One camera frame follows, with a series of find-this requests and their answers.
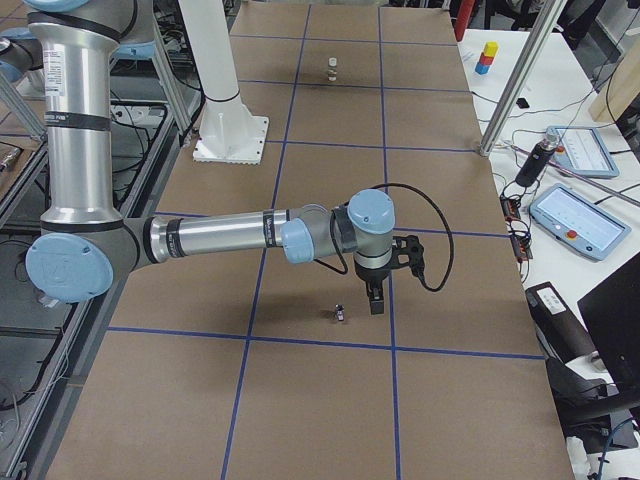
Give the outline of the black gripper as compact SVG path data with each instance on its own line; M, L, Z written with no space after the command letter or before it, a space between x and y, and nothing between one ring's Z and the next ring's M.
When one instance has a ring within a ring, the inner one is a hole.
M389 270L386 267L370 269L358 263L355 263L354 267L357 277L365 283L370 314L383 314L385 311L383 282L389 276Z

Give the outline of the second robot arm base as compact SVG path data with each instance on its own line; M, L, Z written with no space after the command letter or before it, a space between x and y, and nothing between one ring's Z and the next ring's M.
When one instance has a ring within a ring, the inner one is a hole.
M45 99L42 46L28 27L1 32L1 73L24 98Z

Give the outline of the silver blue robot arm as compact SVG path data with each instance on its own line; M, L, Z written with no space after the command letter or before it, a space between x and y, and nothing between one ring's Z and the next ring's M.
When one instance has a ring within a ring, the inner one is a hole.
M51 205L26 270L46 295L84 302L149 264L222 251L280 247L294 264L349 253L370 309L384 310L395 250L394 205L380 189L333 210L307 205L204 218L127 219L112 187L109 62L155 39L149 1L33 1L30 31L43 53Z

